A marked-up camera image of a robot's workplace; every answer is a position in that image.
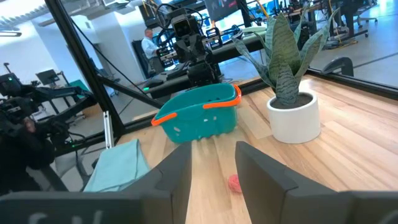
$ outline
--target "black metal frame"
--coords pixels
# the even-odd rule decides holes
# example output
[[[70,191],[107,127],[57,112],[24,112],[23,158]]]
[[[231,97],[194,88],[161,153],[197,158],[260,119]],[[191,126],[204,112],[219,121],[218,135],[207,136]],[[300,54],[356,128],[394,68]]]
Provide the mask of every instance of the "black metal frame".
[[[121,136],[127,133],[131,133],[133,131],[137,131],[151,126],[150,122],[155,116],[154,114],[146,116],[141,119],[131,121],[130,123],[127,124],[123,124],[118,113],[116,112],[116,109],[114,108],[111,102],[110,97],[105,91],[104,85],[114,88],[115,90],[125,93],[147,104],[155,106],[156,108],[161,108],[162,103],[159,103],[158,101],[155,101],[147,97],[146,95],[143,95],[134,90],[126,88],[106,78],[99,77],[95,71],[95,67],[89,60],[89,56],[79,36],[77,35],[77,32],[74,29],[72,22],[70,21],[70,17],[67,14],[66,10],[64,9],[61,0],[45,0],[45,2],[47,3],[50,12],[53,15],[55,22],[57,23],[59,29],[61,30],[62,35],[67,41],[67,44],[70,46],[70,51],[73,54],[73,56],[76,58],[76,61],[78,63],[80,70],[82,71],[82,74],[85,76],[87,83],[89,84],[93,94],[97,97],[101,109],[103,111],[109,111],[109,114],[112,117],[114,137],[116,138],[116,140],[118,141],[118,139],[120,139]],[[248,44],[248,49],[250,52],[261,50],[262,44],[259,41],[252,42]],[[225,50],[224,52],[220,51],[220,49],[217,49],[213,51],[213,54],[217,55],[217,57],[215,57],[217,59],[217,62],[222,62],[224,60],[240,56],[240,54],[234,47],[227,47],[227,50]],[[320,70],[315,70],[312,68],[309,68],[307,73],[316,76],[318,78],[337,82],[352,88],[364,90],[393,100],[398,100],[398,88],[393,86],[382,85],[335,73],[322,74]],[[246,95],[261,90],[263,88],[266,88],[268,87],[268,85],[265,84],[260,78],[258,78],[257,80],[253,80],[251,82],[242,84],[239,87],[242,91],[242,94]],[[77,141],[74,147],[71,147],[70,149],[57,151],[56,156],[61,156],[63,154],[76,151],[77,149],[89,147],[101,142],[104,142],[103,131],[94,134],[92,136],[86,137],[86,141],[84,140]]]

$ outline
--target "towel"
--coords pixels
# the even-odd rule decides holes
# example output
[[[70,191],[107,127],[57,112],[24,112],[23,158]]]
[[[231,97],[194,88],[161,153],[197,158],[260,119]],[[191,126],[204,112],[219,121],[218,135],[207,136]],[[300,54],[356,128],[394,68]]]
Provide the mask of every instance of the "towel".
[[[138,139],[101,153],[84,192],[116,192],[134,183],[150,170]]]

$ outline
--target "orange basket handle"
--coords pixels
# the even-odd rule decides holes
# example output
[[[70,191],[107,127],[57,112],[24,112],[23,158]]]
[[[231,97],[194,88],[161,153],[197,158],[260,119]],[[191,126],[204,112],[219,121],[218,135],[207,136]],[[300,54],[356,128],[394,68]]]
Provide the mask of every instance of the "orange basket handle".
[[[236,106],[240,104],[242,100],[242,91],[239,89],[237,85],[234,85],[234,88],[236,90],[236,98],[231,100],[231,101],[226,101],[226,102],[218,102],[218,103],[207,103],[203,105],[203,109],[210,109],[210,108],[221,108],[221,107],[230,107],[230,106]]]
[[[168,115],[166,115],[166,116],[164,116],[164,117],[161,117],[161,118],[159,118],[159,119],[155,119],[155,117],[154,117],[150,123],[151,123],[153,126],[157,126],[157,125],[162,124],[162,123],[165,122],[165,121],[168,121],[168,120],[170,120],[170,119],[172,119],[172,118],[175,118],[176,116],[177,116],[177,113],[174,112],[174,113],[170,113],[170,114],[168,114]]]

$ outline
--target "white plant pot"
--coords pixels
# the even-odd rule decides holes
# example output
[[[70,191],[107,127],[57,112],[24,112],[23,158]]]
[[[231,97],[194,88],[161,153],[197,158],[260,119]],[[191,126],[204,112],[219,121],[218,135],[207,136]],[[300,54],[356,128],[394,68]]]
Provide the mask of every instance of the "white plant pot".
[[[276,97],[267,103],[272,134],[278,141],[289,144],[303,143],[315,139],[321,132],[317,96],[306,91],[299,94],[312,96],[312,101],[299,108],[286,110],[271,106]]]

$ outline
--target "desk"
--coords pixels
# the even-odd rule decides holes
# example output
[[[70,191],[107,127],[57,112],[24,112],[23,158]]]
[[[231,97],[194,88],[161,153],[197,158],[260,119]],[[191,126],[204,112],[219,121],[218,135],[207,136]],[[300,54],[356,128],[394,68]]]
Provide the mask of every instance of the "desk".
[[[227,185],[236,174],[236,141],[334,190],[398,190],[398,102],[310,75],[300,89],[318,96],[322,133],[315,140],[289,145],[272,137],[266,103],[274,94],[266,88],[243,96],[232,133],[192,142],[187,223],[250,223],[243,196]],[[119,144],[135,138],[152,167],[177,147],[161,127],[125,135]]]

